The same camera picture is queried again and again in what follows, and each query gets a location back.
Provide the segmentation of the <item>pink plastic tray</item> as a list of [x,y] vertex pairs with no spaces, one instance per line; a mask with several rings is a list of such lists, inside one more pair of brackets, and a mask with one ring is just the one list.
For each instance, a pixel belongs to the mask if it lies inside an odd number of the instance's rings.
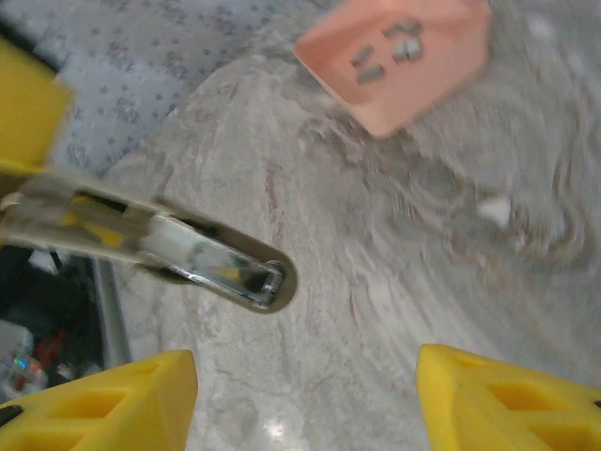
[[[488,60],[488,0],[347,0],[294,45],[314,78],[375,137],[386,137],[454,94]],[[419,39],[422,57],[396,63],[395,45]],[[359,85],[350,64],[372,46],[368,67],[385,74]]]

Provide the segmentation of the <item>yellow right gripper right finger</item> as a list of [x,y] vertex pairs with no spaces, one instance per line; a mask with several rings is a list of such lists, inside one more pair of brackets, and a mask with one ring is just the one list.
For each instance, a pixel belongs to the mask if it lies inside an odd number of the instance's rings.
[[431,451],[601,451],[601,391],[424,344],[416,390]]

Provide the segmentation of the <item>silver staple strip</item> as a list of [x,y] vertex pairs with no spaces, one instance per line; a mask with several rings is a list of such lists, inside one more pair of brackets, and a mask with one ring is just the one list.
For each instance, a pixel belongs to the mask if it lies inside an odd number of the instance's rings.
[[363,68],[357,72],[356,82],[359,85],[374,82],[385,74],[385,69],[381,65]]
[[350,64],[356,70],[365,69],[369,65],[369,61],[374,53],[372,46],[362,47],[356,54],[350,59]]
[[399,41],[393,50],[393,60],[396,63],[402,61],[414,61],[422,57],[423,46],[419,39],[405,39]]

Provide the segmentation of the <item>wide aluminium base rail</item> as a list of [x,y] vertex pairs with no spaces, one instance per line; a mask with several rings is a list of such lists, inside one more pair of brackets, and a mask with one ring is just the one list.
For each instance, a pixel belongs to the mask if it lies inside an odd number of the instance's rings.
[[91,261],[96,303],[99,309],[102,355],[105,369],[129,363],[131,347],[116,289],[113,266],[108,261]]

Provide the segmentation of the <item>small white scrap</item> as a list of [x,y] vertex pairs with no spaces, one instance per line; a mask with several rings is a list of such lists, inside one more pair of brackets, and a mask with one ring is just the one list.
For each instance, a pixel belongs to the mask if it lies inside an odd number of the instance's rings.
[[477,205],[477,213],[498,227],[506,228],[511,220],[511,199],[506,196],[487,197]]

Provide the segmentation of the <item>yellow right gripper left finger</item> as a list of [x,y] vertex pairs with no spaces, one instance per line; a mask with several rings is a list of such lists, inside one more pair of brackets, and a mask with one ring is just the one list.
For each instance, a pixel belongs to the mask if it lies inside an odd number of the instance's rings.
[[193,353],[170,350],[0,405],[0,451],[186,451]]

